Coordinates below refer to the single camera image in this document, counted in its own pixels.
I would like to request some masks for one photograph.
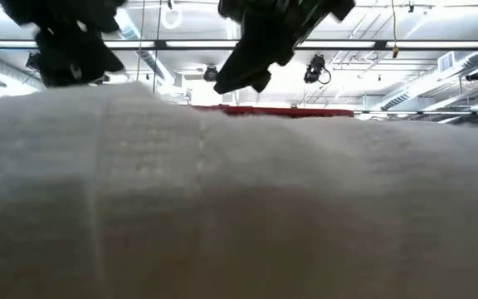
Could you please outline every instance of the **ceiling duct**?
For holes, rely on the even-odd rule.
[[[115,16],[115,20],[119,24],[119,35],[121,38],[129,41],[139,41],[141,32],[134,25],[130,16],[124,9],[120,9]],[[156,72],[156,76],[168,84],[174,84],[174,75],[170,72],[161,61],[159,61],[154,53],[147,50],[138,50],[135,52],[141,60],[144,61],[152,71]]]
[[[437,110],[437,109],[441,109],[441,108],[444,108],[448,105],[452,105],[454,104],[455,102],[459,101],[459,100],[464,100],[465,98],[467,98],[468,96],[472,96],[474,94],[477,94],[478,93],[478,87],[475,87],[471,90],[468,90],[464,93],[461,93],[460,95],[458,96],[453,96],[447,100],[441,100],[439,101],[438,103],[436,104],[433,104],[433,105],[430,105],[426,108],[424,108],[423,110],[424,111],[433,111],[433,110]]]
[[[447,53],[438,59],[438,67],[384,96],[374,110],[389,110],[395,105],[442,86],[453,76],[468,75],[477,68],[478,52],[469,55],[459,51]]]
[[[14,82],[14,85],[10,86],[8,80],[4,80],[3,78]],[[46,88],[41,81],[32,74],[26,74],[3,61],[0,61],[0,86],[23,91],[41,91]]]

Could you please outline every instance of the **red shelf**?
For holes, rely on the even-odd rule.
[[[229,105],[215,105],[215,106],[193,106],[198,110],[217,110],[227,115],[274,115],[289,118],[304,118],[304,117],[333,117],[346,116],[354,117],[354,112],[351,110],[338,109],[307,109],[307,108],[258,108],[251,106],[229,106]]]

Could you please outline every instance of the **yellow cable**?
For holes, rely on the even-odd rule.
[[[394,20],[394,48],[392,49],[392,57],[396,58],[398,57],[399,49],[398,49],[398,33],[397,33],[397,24],[398,20],[396,20],[396,6],[394,5],[394,0],[391,0],[392,2],[392,15],[393,15],[393,20]]]

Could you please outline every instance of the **white cloth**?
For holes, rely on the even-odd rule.
[[[1,99],[0,298],[478,298],[478,129]]]

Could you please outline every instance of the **overhead camera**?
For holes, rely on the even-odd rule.
[[[40,70],[40,53],[29,53],[29,58],[27,58],[25,67],[33,71],[39,71]]]
[[[466,81],[468,82],[478,81],[478,72],[466,76]]]
[[[323,72],[327,72],[329,74],[329,80],[326,82],[320,81],[320,76]],[[331,81],[331,73],[325,68],[325,59],[324,55],[322,54],[315,54],[313,59],[311,59],[310,64],[307,66],[304,76],[305,83],[311,84],[317,81],[324,85]]]
[[[207,66],[202,78],[207,82],[215,82],[217,80],[218,73],[219,72],[217,71],[216,66]]]

